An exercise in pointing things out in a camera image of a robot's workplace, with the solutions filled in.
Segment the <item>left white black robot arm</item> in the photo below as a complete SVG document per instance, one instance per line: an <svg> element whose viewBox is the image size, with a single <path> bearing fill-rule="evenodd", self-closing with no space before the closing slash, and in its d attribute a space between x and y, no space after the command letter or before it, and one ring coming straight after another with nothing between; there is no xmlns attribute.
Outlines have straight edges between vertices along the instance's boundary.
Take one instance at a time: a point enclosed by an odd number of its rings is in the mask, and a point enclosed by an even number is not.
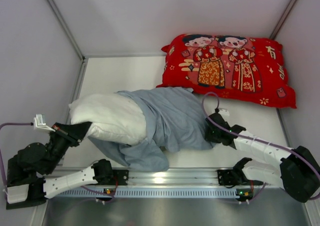
<svg viewBox="0 0 320 226"><path fill-rule="evenodd" d="M32 143L9 159L6 208L34 207L70 189L110 182L114 173L111 163L105 159L76 173L53 179L45 178L53 173L70 147L80 145L91 125L91 122L74 125L55 123L49 129L47 144Z"/></svg>

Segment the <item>white pillow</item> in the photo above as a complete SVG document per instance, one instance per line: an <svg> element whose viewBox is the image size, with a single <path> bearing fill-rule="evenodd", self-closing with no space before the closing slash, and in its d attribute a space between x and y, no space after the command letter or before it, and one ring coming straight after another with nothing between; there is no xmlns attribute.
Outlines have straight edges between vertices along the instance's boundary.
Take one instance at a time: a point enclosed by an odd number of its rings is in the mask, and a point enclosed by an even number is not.
<svg viewBox="0 0 320 226"><path fill-rule="evenodd" d="M91 122L87 137L128 145L139 144L147 137L141 108L116 93L81 97L69 104L69 114L71 124Z"/></svg>

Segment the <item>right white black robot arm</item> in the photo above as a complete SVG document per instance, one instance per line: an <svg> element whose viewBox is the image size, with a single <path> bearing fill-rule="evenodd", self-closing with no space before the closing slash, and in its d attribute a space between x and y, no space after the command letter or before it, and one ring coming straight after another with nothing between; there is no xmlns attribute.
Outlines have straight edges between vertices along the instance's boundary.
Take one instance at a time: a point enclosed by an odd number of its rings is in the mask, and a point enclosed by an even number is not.
<svg viewBox="0 0 320 226"><path fill-rule="evenodd" d="M237 183L252 180L271 184L299 202L319 198L320 166L307 148L266 142L240 125L229 126L219 112L208 116L206 122L206 140L244 153L231 172Z"/></svg>

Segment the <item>green beige patchwork pillowcase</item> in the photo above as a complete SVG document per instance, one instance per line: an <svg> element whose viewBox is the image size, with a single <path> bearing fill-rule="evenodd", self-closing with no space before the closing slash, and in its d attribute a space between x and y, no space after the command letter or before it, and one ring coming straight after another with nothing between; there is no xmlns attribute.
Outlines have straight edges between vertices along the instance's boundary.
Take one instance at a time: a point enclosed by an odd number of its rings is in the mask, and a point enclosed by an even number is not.
<svg viewBox="0 0 320 226"><path fill-rule="evenodd" d="M137 145L89 137L111 160L138 171L159 172L170 167L163 148L175 153L184 149L211 150L215 146L205 140L206 117L192 89L166 87L119 91L118 95L132 99L140 107L147 134Z"/></svg>

